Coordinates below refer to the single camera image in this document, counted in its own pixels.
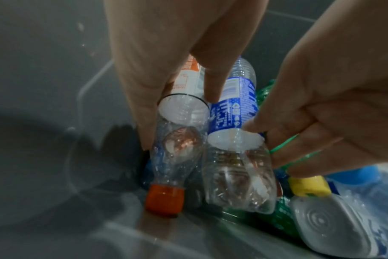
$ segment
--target orange label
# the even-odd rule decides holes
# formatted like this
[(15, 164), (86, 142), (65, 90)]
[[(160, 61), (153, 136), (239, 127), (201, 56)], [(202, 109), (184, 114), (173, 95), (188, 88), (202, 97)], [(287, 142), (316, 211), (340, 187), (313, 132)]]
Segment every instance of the orange label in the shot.
[(192, 70), (198, 72), (200, 68), (198, 66), (197, 60), (193, 56), (189, 55), (185, 65), (181, 70)]

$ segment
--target blue label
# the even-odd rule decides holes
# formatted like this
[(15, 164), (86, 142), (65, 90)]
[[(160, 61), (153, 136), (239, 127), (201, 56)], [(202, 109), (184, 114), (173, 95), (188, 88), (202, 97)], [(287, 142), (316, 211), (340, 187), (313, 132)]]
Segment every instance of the blue label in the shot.
[(220, 101), (211, 105), (208, 133), (241, 128), (258, 111), (255, 86), (246, 78), (231, 77), (225, 82)]

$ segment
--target empty plastic bottle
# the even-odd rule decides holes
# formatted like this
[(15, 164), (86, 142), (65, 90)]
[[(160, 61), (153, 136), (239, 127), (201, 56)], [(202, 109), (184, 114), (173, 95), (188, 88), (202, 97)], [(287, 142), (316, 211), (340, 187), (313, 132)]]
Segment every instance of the empty plastic bottle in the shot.
[(183, 208), (184, 181), (198, 165), (207, 137), (209, 107), (203, 81), (203, 70), (190, 56), (171, 93), (159, 104), (150, 151), (154, 180), (146, 198), (148, 211), (175, 215)]
[(208, 203), (270, 214), (276, 183), (264, 137), (241, 129), (258, 110), (255, 85), (254, 69), (240, 57), (219, 102), (211, 105), (203, 180)]

